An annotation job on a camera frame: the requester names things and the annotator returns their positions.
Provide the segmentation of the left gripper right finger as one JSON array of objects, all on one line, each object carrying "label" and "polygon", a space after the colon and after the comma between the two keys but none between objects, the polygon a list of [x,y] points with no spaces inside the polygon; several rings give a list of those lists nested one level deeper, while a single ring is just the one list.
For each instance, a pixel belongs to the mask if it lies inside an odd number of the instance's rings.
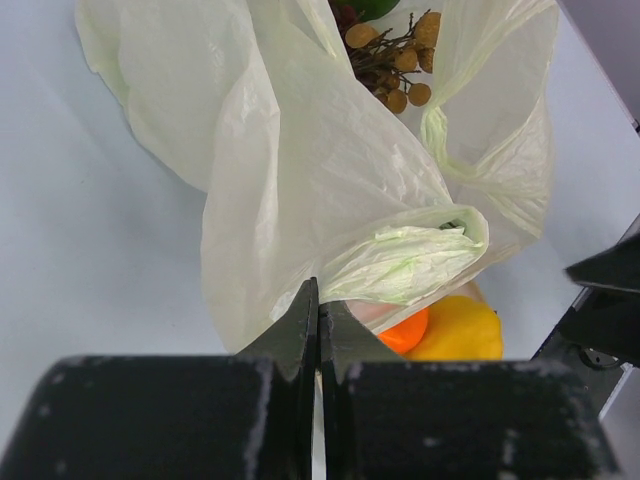
[{"label": "left gripper right finger", "polygon": [[579,378],[555,360],[416,362],[341,302],[319,309],[330,479],[614,479]]}]

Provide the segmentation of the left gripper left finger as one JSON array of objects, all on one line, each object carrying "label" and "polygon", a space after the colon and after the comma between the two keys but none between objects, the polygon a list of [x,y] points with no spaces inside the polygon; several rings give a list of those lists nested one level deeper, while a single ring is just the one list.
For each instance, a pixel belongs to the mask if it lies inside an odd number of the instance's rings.
[{"label": "left gripper left finger", "polygon": [[234,355],[83,355],[36,384],[5,479],[307,479],[319,293]]}]

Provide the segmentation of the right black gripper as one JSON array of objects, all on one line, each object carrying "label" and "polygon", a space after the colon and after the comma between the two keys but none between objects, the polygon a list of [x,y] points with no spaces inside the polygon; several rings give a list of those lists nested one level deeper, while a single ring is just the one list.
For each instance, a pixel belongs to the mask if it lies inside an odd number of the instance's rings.
[{"label": "right black gripper", "polygon": [[639,365],[639,221],[565,272],[582,290],[534,356],[573,369],[604,417]]}]

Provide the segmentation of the orange fake fruit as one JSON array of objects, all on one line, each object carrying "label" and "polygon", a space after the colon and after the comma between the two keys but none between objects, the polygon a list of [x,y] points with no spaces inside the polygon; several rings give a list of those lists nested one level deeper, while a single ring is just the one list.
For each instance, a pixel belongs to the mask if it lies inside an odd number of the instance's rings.
[{"label": "orange fake fruit", "polygon": [[378,339],[395,353],[403,355],[420,343],[427,331],[428,323],[429,308],[424,308],[380,333]]}]

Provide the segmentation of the cream plate with branch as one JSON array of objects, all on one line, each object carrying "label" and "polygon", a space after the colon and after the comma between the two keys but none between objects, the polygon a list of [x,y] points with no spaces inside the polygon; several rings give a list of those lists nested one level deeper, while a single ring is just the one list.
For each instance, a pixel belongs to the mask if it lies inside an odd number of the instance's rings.
[{"label": "cream plate with branch", "polygon": [[[449,293],[449,296],[465,296],[475,301],[485,303],[486,300],[481,289],[474,281],[469,281],[458,289]],[[346,302],[348,310],[361,323],[373,321],[378,317],[384,317],[389,312],[398,309],[397,305],[387,303],[371,303],[360,300],[348,300]]]}]

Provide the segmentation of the yellow fake bell pepper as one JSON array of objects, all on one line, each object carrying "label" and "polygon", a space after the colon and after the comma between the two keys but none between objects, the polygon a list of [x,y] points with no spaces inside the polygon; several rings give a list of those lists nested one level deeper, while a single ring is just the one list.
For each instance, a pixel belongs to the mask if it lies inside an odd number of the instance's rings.
[{"label": "yellow fake bell pepper", "polygon": [[447,296],[428,307],[428,325],[405,357],[412,361],[497,361],[503,358],[501,320],[486,303]]}]

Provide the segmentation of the yellow-green plastic bag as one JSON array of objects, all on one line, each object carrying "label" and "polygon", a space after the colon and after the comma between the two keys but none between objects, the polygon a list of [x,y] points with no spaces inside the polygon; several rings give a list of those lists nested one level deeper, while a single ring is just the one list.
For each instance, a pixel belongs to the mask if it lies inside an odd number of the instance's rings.
[{"label": "yellow-green plastic bag", "polygon": [[356,79],[324,1],[80,1],[139,143],[205,192],[203,292],[238,352],[316,278],[382,332],[540,238],[553,1],[438,1],[431,99]]}]

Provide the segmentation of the brown fake grape bunch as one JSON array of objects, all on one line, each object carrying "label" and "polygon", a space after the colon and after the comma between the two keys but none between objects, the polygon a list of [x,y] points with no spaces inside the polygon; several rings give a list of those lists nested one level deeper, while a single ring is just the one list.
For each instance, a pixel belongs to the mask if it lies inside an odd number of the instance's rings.
[{"label": "brown fake grape bunch", "polygon": [[404,34],[378,32],[353,21],[341,33],[356,79],[389,111],[399,115],[411,105],[423,107],[431,87],[413,77],[431,74],[440,33],[441,13],[431,9],[419,19],[409,17]]}]

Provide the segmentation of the green fake fruit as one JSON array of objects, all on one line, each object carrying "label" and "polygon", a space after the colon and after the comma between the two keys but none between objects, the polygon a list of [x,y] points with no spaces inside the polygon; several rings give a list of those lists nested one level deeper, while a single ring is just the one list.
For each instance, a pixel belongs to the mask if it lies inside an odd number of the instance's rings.
[{"label": "green fake fruit", "polygon": [[390,13],[399,0],[347,0],[345,5],[350,6],[363,21],[377,20]]}]

